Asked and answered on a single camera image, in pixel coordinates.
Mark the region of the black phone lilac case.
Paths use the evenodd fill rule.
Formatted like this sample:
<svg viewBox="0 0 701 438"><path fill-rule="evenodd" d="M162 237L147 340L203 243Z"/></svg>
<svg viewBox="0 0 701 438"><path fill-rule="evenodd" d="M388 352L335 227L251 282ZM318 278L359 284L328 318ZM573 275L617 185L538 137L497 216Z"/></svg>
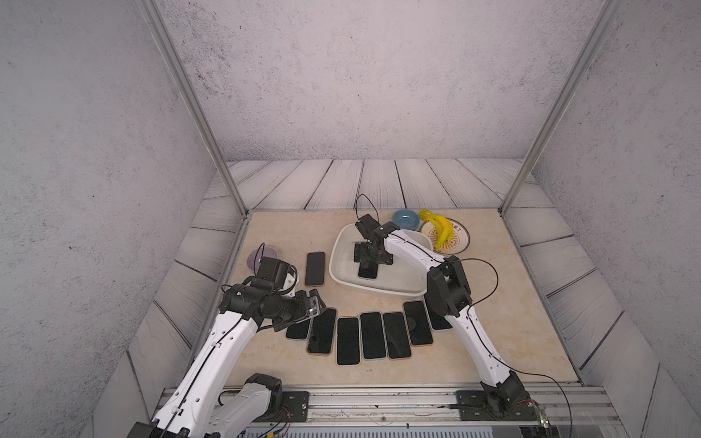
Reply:
<svg viewBox="0 0 701 438"><path fill-rule="evenodd" d="M313 319L306 319L287 328L286 338L292 341L307 341L310 337Z"/></svg>

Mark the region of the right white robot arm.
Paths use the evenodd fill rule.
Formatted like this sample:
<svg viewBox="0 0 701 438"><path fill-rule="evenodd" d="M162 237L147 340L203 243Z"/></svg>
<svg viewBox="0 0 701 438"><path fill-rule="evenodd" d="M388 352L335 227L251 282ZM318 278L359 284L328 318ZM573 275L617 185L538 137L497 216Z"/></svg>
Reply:
<svg viewBox="0 0 701 438"><path fill-rule="evenodd" d="M396 224L380 224L370 214L358 217L355 227L364 239L356 246L363 276L375 274L379 266L389 266L398 258L425 276L425 304L457 331L476 364L485 392L485 409L493 417L504 419L529 399L520 377L502 361L476 315L466 272L458 257L439 255L416 243Z"/></svg>

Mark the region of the black phone pink edge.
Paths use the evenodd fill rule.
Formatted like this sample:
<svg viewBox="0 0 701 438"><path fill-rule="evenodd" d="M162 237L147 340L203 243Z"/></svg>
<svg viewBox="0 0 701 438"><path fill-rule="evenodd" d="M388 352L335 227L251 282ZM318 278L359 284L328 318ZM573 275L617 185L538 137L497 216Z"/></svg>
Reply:
<svg viewBox="0 0 701 438"><path fill-rule="evenodd" d="M452 325L445 319L445 317L436 314L436 312L434 312L434 310L428 305L426 299L424 299L424 304L432 331L452 330Z"/></svg>

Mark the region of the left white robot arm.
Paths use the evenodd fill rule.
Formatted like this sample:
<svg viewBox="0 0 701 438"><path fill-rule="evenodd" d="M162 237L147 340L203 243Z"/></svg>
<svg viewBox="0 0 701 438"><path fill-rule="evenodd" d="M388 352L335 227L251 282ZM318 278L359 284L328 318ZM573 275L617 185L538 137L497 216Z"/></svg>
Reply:
<svg viewBox="0 0 701 438"><path fill-rule="evenodd" d="M135 423L130 437L236 437L255 420L284 418L281 380L251 375L235 397L218 406L220 394L246 345L270 320L275 331L321 315L317 289L275 292L267 280L247 278L230 286L207 341L173 395L149 423Z"/></svg>

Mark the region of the black phone cream case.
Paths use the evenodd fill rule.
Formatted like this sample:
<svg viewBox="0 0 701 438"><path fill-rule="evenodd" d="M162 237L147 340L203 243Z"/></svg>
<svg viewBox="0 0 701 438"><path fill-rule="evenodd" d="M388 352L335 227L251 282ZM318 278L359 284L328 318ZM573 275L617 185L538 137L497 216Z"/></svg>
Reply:
<svg viewBox="0 0 701 438"><path fill-rule="evenodd" d="M338 319L336 361L339 366L361 362L360 321L356 317Z"/></svg>

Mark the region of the black phone mint case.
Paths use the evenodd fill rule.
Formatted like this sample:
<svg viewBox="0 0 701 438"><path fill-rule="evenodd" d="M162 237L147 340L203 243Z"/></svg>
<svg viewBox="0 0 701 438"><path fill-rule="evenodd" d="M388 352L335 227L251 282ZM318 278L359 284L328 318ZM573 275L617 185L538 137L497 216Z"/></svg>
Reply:
<svg viewBox="0 0 701 438"><path fill-rule="evenodd" d="M358 276L366 279L377 279L379 265L374 261L361 262L359 264Z"/></svg>

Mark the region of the black phone pink case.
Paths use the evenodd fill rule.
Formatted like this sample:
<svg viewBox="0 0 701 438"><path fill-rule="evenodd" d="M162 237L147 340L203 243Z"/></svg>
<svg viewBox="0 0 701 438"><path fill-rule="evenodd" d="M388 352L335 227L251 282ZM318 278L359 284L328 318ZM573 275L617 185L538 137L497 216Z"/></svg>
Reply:
<svg viewBox="0 0 701 438"><path fill-rule="evenodd" d="M383 326L387 351L391 360L408 359L411 357L411 344L402 312L383 314Z"/></svg>

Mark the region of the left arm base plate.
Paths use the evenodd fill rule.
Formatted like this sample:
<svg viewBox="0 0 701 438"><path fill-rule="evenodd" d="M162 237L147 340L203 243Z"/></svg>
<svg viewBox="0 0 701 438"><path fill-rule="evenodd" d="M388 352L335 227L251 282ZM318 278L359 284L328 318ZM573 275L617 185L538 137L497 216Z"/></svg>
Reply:
<svg viewBox="0 0 701 438"><path fill-rule="evenodd" d="M310 405L309 392L274 392L268 410L253 423L305 423Z"/></svg>

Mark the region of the cracked phone pink case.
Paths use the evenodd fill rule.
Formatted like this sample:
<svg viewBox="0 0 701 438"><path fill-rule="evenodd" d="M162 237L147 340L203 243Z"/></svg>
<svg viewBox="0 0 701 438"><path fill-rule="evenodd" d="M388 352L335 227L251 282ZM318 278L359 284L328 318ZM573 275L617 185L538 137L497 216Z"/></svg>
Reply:
<svg viewBox="0 0 701 438"><path fill-rule="evenodd" d="M329 355L332 352L337 310L326 308L311 323L307 352L311 355Z"/></svg>

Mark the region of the black phone green case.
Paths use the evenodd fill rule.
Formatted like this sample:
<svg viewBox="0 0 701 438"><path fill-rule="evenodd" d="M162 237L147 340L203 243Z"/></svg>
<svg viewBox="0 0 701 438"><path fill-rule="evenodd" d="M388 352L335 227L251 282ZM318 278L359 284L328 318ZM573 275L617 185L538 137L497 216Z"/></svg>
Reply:
<svg viewBox="0 0 701 438"><path fill-rule="evenodd" d="M383 318L380 312L366 312L360 316L363 359L379 360L387 356Z"/></svg>

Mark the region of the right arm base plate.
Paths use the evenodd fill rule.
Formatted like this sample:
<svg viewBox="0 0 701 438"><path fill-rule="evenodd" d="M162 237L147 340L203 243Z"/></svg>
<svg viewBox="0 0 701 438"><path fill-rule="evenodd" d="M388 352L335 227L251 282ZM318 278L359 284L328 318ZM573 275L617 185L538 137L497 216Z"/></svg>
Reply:
<svg viewBox="0 0 701 438"><path fill-rule="evenodd" d="M540 419L527 392L506 398L496 392L459 391L456 403L449 408L458 410L461 421L537 422Z"/></svg>

